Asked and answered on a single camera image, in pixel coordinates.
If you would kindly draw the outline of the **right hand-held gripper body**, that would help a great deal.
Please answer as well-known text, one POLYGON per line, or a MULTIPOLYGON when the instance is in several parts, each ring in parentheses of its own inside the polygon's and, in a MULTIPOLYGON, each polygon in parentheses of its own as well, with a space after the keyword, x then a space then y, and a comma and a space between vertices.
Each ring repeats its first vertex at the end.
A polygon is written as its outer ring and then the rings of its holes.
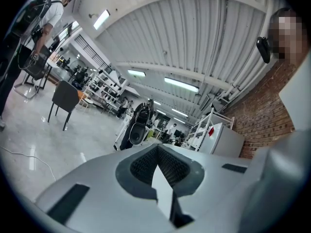
POLYGON ((241 217, 241 233, 272 233, 291 224, 311 178, 311 132, 296 131, 268 149, 263 170, 241 217))

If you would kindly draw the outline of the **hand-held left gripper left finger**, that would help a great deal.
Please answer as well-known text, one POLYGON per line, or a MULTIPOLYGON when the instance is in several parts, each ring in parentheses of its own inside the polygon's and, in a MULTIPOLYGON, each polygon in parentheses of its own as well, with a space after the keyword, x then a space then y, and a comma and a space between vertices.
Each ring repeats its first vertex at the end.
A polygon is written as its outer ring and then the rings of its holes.
POLYGON ((181 233, 185 210, 169 185, 183 176, 180 152, 151 144, 91 159, 49 186, 36 206, 57 232, 181 233))

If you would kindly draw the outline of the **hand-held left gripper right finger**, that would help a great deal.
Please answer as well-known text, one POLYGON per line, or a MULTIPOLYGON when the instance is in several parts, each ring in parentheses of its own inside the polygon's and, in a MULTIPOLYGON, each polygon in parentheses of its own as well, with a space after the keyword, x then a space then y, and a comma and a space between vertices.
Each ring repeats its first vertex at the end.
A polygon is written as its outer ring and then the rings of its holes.
POLYGON ((157 145, 155 189, 165 224, 157 233, 237 233, 242 216, 239 182, 248 160, 157 145))

